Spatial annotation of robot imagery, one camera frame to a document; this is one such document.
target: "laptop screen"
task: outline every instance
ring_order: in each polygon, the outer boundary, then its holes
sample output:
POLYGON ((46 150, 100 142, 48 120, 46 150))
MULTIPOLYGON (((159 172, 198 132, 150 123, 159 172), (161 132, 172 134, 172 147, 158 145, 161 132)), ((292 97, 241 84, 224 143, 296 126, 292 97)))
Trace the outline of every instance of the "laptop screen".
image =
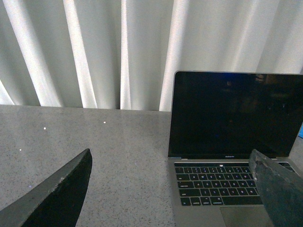
POLYGON ((303 122, 303 75, 175 74, 169 157, 287 157, 303 122))

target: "speckled stone countertop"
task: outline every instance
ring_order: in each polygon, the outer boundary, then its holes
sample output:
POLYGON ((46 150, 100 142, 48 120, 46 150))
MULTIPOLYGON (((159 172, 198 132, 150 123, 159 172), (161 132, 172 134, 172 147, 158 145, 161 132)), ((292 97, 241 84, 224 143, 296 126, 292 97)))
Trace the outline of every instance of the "speckled stone countertop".
MULTIPOLYGON (((168 179, 170 113, 0 105, 0 210, 90 148, 76 226, 175 226, 168 179)), ((303 170, 303 139, 291 159, 303 170)))

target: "curtain fold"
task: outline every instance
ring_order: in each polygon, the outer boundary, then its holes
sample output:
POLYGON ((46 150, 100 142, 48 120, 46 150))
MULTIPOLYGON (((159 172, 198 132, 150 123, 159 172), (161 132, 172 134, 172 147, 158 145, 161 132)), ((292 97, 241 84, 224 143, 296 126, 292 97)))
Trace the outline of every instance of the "curtain fold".
POLYGON ((177 70, 300 73, 303 1, 0 0, 0 104, 170 111, 177 70))

